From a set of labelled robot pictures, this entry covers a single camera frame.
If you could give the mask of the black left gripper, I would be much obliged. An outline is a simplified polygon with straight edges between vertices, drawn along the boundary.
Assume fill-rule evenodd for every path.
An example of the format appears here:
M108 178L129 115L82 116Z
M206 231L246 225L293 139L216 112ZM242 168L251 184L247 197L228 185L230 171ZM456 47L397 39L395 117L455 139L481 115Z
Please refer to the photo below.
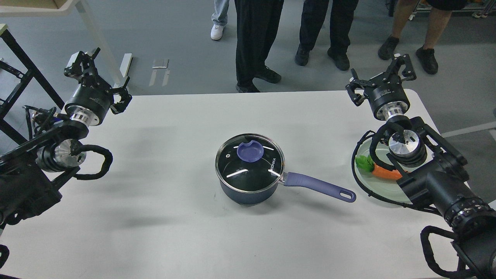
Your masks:
M113 114L123 113L131 102L132 95L129 94L127 85L130 81L128 76L121 87L112 88L98 74L94 64L100 48L96 48L92 53L79 51L74 53L67 67L64 69L64 75L78 81L73 96L64 106L64 111L68 115L76 115L83 112L88 115L88 125L101 125L109 109ZM119 96L119 102L113 103L113 95Z

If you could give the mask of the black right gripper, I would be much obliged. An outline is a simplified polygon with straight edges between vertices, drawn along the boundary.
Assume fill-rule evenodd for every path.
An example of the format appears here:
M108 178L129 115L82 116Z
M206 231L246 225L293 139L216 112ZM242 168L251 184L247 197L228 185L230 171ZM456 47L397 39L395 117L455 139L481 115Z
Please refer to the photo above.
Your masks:
M352 77L346 92L355 106L360 106L365 99L368 99L374 118L386 121L390 115L388 110L391 107L397 108L397 113L404 114L410 108L410 102L402 87L403 81L414 81L417 79L416 72L411 62L408 53L395 53L391 56L391 63L386 69L386 77L372 78L370 81L365 81L358 78L355 69L350 69ZM357 88L367 90L367 97L355 92Z

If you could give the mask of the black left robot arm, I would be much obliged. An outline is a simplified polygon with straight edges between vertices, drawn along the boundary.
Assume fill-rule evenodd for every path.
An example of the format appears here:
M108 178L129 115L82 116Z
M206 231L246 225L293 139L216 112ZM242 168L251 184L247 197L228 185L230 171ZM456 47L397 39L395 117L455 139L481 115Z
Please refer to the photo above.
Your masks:
M110 169L113 155L99 145L85 145L90 126L101 125L108 111L122 113L132 96L129 77L112 87L98 74L92 53L74 53L64 75L78 81L60 112L25 105L29 140L1 156L1 230L41 215L57 204L60 188L71 178L96 180Z

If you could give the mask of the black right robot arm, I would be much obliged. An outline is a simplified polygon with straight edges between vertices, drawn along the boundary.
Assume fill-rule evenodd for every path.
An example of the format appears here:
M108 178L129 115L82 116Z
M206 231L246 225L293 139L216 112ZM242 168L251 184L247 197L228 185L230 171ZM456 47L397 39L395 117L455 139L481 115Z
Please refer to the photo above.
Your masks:
M450 279L495 278L495 210L467 185L466 158L421 117L408 118L410 108L402 82L416 73L409 55L396 54L386 71L365 81L351 69L346 91L360 106L370 103L374 118L384 121L377 131L368 131L352 155L352 173L357 184L380 201L441 216L451 231L426 226L420 233L424 258L436 274ZM393 201L375 193L358 178L358 170L385 170L410 203ZM443 270L434 258L429 235L451 239L458 257L456 271Z

